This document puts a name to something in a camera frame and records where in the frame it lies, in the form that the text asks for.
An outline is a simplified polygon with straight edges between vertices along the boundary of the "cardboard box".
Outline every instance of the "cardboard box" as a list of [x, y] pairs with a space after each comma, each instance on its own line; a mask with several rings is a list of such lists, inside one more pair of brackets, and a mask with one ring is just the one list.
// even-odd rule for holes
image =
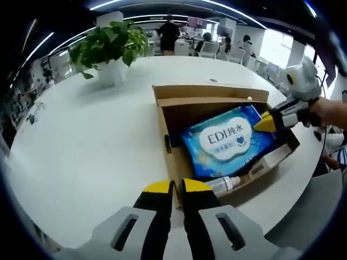
[[[268, 92], [236, 86], [202, 85], [153, 86], [153, 90], [158, 106], [166, 166], [169, 178], [176, 183], [175, 204], [180, 207], [181, 180], [194, 179], [191, 156], [183, 143], [181, 133], [190, 126], [239, 105], [253, 105], [259, 113], [263, 113], [270, 109], [267, 104]], [[220, 196], [243, 189], [276, 167], [299, 146], [299, 141], [289, 129], [278, 133], [276, 141], [278, 148], [275, 151], [248, 165], [240, 176], [241, 184]]]

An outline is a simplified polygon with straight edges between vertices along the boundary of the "white cloud logo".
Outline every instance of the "white cloud logo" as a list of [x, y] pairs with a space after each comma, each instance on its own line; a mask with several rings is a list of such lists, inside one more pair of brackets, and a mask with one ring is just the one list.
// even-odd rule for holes
[[201, 147], [219, 161], [227, 161], [250, 147], [252, 127], [241, 117], [230, 119], [223, 126], [205, 128], [199, 135]]

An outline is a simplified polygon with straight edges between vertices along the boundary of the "office chair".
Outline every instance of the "office chair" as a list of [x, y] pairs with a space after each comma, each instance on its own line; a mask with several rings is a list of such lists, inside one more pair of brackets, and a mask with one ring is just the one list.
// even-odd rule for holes
[[204, 44], [201, 47], [200, 52], [197, 53], [198, 57], [215, 59], [218, 47], [219, 47], [218, 43], [204, 42]]

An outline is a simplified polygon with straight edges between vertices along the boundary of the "tissue package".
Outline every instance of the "tissue package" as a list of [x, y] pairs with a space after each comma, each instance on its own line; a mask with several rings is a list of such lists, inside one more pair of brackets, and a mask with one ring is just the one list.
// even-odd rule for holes
[[274, 148], [271, 133], [253, 131], [261, 116], [241, 106], [188, 128], [182, 138], [197, 179], [233, 176], [254, 158]]

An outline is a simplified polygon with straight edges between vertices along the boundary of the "table surface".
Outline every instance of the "table surface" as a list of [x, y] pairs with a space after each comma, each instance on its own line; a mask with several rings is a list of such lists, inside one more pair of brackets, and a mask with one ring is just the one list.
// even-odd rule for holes
[[[285, 97], [239, 64], [200, 57], [139, 58], [122, 87], [103, 88], [77, 74], [40, 97], [46, 109], [24, 122], [9, 163], [10, 186], [34, 223], [53, 240], [75, 248], [148, 184], [168, 178], [152, 85], [241, 85], [269, 91], [275, 106]], [[298, 149], [273, 173], [250, 184], [233, 205], [267, 233], [292, 208], [309, 183], [322, 150], [312, 129], [293, 128]], [[165, 259], [191, 257], [183, 214], [172, 212]]]

